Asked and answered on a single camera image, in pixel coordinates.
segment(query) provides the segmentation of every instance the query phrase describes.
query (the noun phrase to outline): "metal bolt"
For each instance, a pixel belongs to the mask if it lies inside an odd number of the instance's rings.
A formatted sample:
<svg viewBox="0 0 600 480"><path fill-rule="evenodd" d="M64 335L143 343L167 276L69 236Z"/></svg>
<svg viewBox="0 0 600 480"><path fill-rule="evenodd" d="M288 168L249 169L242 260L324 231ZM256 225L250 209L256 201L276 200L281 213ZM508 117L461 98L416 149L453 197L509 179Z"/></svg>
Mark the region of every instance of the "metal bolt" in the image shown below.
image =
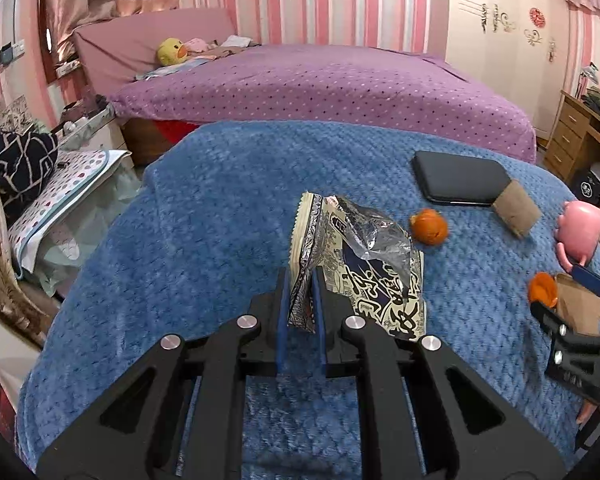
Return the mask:
<svg viewBox="0 0 600 480"><path fill-rule="evenodd" d="M360 316L349 316L344 320L344 324L353 330L360 330L366 325L366 321Z"/></svg>
<svg viewBox="0 0 600 480"><path fill-rule="evenodd" d="M238 326L240 328L253 328L258 324L258 319L251 314L245 314L244 316L240 316L238 318Z"/></svg>
<svg viewBox="0 0 600 480"><path fill-rule="evenodd" d="M165 350L173 350L180 346L182 339L175 334L169 334L160 339L160 346Z"/></svg>
<svg viewBox="0 0 600 480"><path fill-rule="evenodd" d="M434 335L426 335L422 338L422 346L427 350L435 352L436 350L440 350L442 346L442 342Z"/></svg>

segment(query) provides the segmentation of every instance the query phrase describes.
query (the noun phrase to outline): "pink headboard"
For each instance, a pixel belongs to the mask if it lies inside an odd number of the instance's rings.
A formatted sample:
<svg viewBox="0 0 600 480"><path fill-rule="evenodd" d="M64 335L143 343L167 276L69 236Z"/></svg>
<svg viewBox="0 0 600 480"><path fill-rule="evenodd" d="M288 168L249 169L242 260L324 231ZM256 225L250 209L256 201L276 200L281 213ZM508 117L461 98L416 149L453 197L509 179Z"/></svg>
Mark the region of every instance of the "pink headboard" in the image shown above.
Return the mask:
<svg viewBox="0 0 600 480"><path fill-rule="evenodd" d="M94 91L111 95L158 66L155 53L167 38L222 43L231 34L235 28L224 9L177 9L83 25L74 31L74 42Z"/></svg>

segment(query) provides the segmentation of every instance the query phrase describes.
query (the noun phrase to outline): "white logo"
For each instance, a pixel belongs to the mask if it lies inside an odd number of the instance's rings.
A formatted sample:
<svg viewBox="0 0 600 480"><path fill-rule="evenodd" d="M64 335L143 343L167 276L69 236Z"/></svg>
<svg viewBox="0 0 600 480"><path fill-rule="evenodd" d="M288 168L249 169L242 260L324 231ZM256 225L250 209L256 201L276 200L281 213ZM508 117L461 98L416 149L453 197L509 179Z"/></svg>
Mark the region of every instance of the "white logo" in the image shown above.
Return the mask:
<svg viewBox="0 0 600 480"><path fill-rule="evenodd" d="M587 198L591 198L593 195L593 190L591 189L591 186L588 182L583 182L582 184L580 184L580 190L582 194Z"/></svg>

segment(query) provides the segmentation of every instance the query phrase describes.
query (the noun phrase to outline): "orange bowl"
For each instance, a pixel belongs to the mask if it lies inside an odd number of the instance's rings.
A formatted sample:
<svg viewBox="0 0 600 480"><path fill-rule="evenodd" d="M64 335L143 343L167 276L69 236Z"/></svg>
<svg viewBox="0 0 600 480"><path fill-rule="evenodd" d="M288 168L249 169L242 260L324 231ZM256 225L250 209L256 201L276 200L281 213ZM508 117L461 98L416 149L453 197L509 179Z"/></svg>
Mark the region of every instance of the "orange bowl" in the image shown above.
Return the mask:
<svg viewBox="0 0 600 480"><path fill-rule="evenodd" d="M529 282L529 303L540 301L553 308L558 303L558 285L555 279L546 272L538 272Z"/></svg>

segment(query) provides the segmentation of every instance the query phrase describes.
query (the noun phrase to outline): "transparent plastic wrapper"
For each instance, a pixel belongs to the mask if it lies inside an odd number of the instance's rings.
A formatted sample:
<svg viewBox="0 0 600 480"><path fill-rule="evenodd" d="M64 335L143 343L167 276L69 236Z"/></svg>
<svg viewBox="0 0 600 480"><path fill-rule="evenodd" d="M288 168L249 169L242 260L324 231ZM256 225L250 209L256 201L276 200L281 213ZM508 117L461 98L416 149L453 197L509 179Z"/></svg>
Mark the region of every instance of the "transparent plastic wrapper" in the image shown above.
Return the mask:
<svg viewBox="0 0 600 480"><path fill-rule="evenodd" d="M426 333L423 256L387 215L341 196L306 192L289 253L289 323L314 331L311 274L322 266L327 288L347 296L356 314L415 340Z"/></svg>

